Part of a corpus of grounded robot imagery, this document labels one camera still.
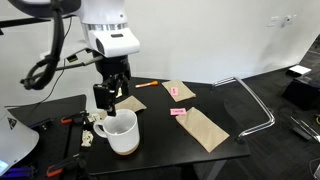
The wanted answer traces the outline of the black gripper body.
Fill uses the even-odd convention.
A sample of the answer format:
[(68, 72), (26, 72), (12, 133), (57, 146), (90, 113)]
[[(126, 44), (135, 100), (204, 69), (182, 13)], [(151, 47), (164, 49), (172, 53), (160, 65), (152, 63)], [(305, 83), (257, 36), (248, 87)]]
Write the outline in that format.
[(103, 78), (100, 84), (93, 85), (96, 106), (99, 109), (113, 109), (119, 88), (124, 85), (128, 91), (131, 78), (128, 56), (103, 58), (95, 65)]

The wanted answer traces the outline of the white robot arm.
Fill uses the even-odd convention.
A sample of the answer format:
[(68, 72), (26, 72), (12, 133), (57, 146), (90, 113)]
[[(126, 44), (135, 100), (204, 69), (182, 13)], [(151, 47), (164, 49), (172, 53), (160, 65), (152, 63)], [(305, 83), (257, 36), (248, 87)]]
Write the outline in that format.
[(63, 18), (76, 16), (82, 25), (85, 43), (97, 60), (103, 82), (93, 86), (96, 106), (109, 116), (116, 114), (119, 92), (128, 91), (131, 78), (128, 56), (140, 51), (140, 42), (128, 27), (125, 0), (8, 0), (21, 12), (54, 22), (51, 51), (32, 67), (22, 84), (41, 90), (53, 78), (64, 44)]

